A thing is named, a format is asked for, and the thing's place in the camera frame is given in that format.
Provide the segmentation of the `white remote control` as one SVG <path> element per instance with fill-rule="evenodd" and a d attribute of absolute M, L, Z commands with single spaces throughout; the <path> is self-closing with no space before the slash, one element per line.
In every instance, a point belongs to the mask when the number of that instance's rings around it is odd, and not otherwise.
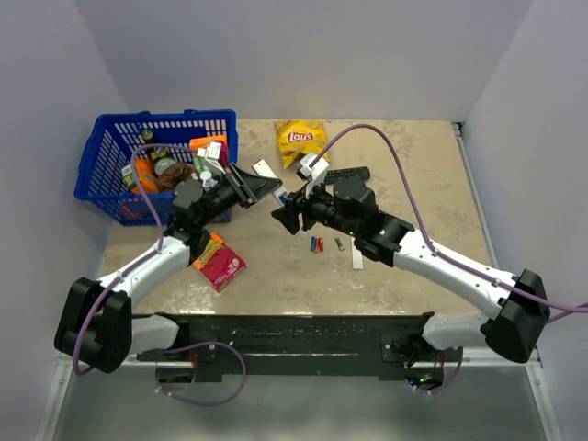
<path fill-rule="evenodd" d="M 279 206 L 283 207 L 285 204 L 283 204 L 279 200 L 279 197 L 281 195 L 288 194 L 288 191 L 286 190 L 286 188 L 283 184 L 283 181 L 274 173 L 274 171 L 272 170 L 272 168 L 269 166 L 269 164 L 266 162 L 265 159 L 259 159 L 258 161 L 253 163 L 252 168 L 254 170 L 254 173 L 257 176 L 262 177 L 265 180 L 270 180 L 272 182 L 272 184 L 274 186 L 273 190 L 272 190 L 272 196 L 277 201 Z"/>

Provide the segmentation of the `white remote battery cover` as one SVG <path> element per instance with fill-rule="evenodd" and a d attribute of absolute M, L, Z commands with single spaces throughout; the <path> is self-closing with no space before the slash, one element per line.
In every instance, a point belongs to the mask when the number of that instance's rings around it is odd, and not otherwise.
<path fill-rule="evenodd" d="M 364 269 L 363 256 L 355 245 L 355 238 L 354 237 L 350 238 L 350 248 L 351 248 L 351 256 L 352 256 L 352 268 L 354 270 L 363 270 Z"/>

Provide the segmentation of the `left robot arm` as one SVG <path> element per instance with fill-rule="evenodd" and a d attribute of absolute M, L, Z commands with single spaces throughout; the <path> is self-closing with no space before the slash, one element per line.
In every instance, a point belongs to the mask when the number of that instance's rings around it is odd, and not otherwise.
<path fill-rule="evenodd" d="M 236 205 L 253 206 L 282 185 L 236 165 L 212 188 L 188 179 L 175 189 L 172 213 L 158 241 L 124 267 L 98 280 L 81 277 L 70 287 L 54 337 L 57 351 L 104 373 L 129 355 L 160 351 L 184 358 L 190 338 L 173 318 L 136 318 L 134 309 L 170 276 L 192 265 L 209 242 L 207 225 Z"/>

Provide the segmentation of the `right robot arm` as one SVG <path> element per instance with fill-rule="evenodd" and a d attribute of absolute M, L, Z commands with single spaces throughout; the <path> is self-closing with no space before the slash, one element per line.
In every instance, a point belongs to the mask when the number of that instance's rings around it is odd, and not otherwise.
<path fill-rule="evenodd" d="M 319 185 L 291 193 L 272 216 L 292 234 L 316 223 L 346 234 L 365 258 L 424 277 L 476 307 L 473 313 L 426 317 L 423 330 L 409 339 L 419 360 L 450 347 L 486 345 L 525 363 L 550 317 L 538 274 L 526 269 L 514 275 L 428 242 L 411 223 L 381 210 L 374 191 L 358 178 L 338 181 L 332 192 Z"/>

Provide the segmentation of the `black TV remote control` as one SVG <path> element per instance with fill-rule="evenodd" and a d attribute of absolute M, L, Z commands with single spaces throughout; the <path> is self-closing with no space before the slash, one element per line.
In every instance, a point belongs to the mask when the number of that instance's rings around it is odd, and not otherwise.
<path fill-rule="evenodd" d="M 335 182 L 348 177 L 357 177 L 362 181 L 368 181 L 371 173 L 367 166 L 334 169 L 327 172 L 324 183 L 326 185 L 333 185 Z"/>

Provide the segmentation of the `small white-capped bottle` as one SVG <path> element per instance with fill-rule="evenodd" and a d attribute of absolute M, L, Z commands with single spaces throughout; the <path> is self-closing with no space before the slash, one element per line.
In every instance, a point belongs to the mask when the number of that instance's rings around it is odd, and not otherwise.
<path fill-rule="evenodd" d="M 199 175 L 200 183 L 205 191 L 209 191 L 217 185 L 215 175 L 208 170 L 205 170 Z"/>

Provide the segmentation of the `black AAA battery near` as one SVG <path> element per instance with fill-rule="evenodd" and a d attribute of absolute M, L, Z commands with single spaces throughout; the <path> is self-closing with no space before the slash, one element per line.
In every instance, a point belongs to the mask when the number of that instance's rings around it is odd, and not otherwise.
<path fill-rule="evenodd" d="M 343 246 L 342 241 L 338 237 L 335 237 L 334 240 L 336 242 L 336 245 L 337 245 L 338 250 L 341 251 L 341 252 L 343 252 L 345 248 Z"/>

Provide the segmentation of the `orange green snack box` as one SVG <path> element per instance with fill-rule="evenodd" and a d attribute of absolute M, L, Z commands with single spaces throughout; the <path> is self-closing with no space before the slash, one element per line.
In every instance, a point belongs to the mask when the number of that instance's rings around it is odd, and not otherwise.
<path fill-rule="evenodd" d="M 212 147 L 218 147 L 223 152 L 228 151 L 228 139 L 224 134 L 212 135 L 207 137 L 200 137 L 192 139 L 189 142 L 189 148 L 192 150 L 207 149 Z"/>

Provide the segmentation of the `yellow Lays chips bag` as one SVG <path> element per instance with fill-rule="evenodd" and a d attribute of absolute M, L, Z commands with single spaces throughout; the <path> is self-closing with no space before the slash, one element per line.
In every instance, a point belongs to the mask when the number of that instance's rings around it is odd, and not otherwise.
<path fill-rule="evenodd" d="M 284 169 L 308 153 L 320 153 L 328 143 L 322 120 L 276 120 L 274 129 Z"/>

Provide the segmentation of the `brown round package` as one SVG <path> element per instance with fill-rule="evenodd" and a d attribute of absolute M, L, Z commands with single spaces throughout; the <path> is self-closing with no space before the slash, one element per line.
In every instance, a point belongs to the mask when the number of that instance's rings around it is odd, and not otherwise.
<path fill-rule="evenodd" d="M 197 170 L 193 165 L 187 163 L 175 163 L 167 167 L 158 176 L 158 187 L 162 193 L 172 192 L 182 182 L 188 179 L 197 178 Z"/>

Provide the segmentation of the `pink orange candy box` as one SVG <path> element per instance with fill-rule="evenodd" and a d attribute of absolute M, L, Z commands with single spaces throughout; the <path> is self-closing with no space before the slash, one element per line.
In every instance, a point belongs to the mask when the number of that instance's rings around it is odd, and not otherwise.
<path fill-rule="evenodd" d="M 221 293 L 246 268 L 244 260 L 215 232 L 202 255 L 192 264 L 212 288 Z"/>

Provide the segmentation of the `dark glass bottle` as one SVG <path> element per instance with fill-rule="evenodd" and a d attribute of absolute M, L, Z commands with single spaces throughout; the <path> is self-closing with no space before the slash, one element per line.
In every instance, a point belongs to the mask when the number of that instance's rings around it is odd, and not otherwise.
<path fill-rule="evenodd" d="M 168 150 L 159 145 L 150 129 L 142 130 L 141 138 L 146 145 L 149 145 L 149 148 L 145 151 L 156 176 L 161 175 L 167 168 L 176 163 Z"/>

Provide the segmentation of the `orange juice carton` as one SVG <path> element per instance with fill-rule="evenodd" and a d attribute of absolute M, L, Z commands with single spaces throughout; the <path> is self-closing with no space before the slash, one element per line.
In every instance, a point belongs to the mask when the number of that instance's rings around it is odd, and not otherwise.
<path fill-rule="evenodd" d="M 159 187 L 152 163 L 147 159 L 138 158 L 133 164 L 134 166 L 127 164 L 121 168 L 125 189 L 139 194 L 141 186 L 147 194 L 158 193 Z"/>

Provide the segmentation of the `blue plastic shopping basket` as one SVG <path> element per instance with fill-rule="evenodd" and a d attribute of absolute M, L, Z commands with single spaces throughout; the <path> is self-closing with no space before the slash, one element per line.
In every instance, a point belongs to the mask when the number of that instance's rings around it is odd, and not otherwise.
<path fill-rule="evenodd" d="M 169 146 L 174 160 L 187 164 L 193 164 L 193 157 L 181 149 L 192 139 L 224 134 L 228 160 L 235 163 L 239 156 L 236 120 L 231 109 L 103 114 L 86 141 L 74 195 L 93 203 L 123 226 L 154 225 L 142 196 L 127 191 L 121 175 L 121 168 L 130 164 L 132 154 L 143 145 L 141 131 L 150 129 L 157 141 Z"/>

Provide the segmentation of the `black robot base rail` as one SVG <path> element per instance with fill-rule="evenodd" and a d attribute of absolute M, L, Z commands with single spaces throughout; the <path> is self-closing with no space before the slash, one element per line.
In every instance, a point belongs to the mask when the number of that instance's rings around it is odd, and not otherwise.
<path fill-rule="evenodd" d="M 459 359 L 421 336 L 428 314 L 385 315 L 177 315 L 172 353 L 145 352 L 141 362 L 196 365 L 198 382 L 224 375 L 346 376 L 440 383 L 444 367 Z"/>

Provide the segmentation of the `aluminium frame rail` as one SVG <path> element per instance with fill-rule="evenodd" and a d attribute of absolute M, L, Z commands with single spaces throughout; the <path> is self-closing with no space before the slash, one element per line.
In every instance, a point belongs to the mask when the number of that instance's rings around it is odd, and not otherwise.
<path fill-rule="evenodd" d="M 481 205 L 480 195 L 476 186 L 474 175 L 469 163 L 469 157 L 466 152 L 465 142 L 462 136 L 463 123 L 452 122 L 451 125 L 469 180 L 469 186 L 476 205 L 488 256 L 490 257 L 492 264 L 494 266 L 498 266 L 498 260 L 492 243 L 492 237 L 485 218 L 483 206 Z M 562 432 L 555 412 L 555 407 L 548 393 L 548 384 L 544 375 L 544 364 L 541 358 L 541 354 L 538 352 L 537 348 L 534 350 L 531 360 L 526 364 L 526 375 L 530 384 L 535 404 L 537 406 L 538 415 L 546 439 L 562 440 Z"/>

